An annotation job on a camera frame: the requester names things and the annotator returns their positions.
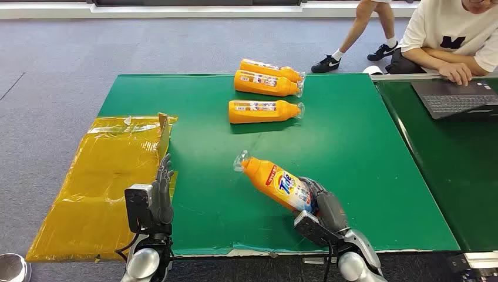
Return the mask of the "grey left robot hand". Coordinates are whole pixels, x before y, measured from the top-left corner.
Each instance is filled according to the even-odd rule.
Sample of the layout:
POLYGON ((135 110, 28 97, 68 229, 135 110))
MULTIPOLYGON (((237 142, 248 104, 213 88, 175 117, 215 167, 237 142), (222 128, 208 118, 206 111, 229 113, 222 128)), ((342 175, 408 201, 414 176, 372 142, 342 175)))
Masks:
POLYGON ((154 224, 157 230, 170 236, 172 234, 173 208, 170 199, 170 180, 174 174, 171 169, 171 155, 166 153, 162 158, 153 185, 154 224))

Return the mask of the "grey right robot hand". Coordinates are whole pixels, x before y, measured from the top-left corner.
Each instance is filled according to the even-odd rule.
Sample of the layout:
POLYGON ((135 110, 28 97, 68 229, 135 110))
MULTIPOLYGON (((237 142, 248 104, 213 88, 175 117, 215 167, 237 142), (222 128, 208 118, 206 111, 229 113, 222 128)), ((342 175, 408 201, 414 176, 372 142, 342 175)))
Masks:
POLYGON ((299 177, 316 201, 316 216, 321 224, 330 232, 343 234, 349 229, 347 216, 339 199, 323 185, 308 177, 299 177))

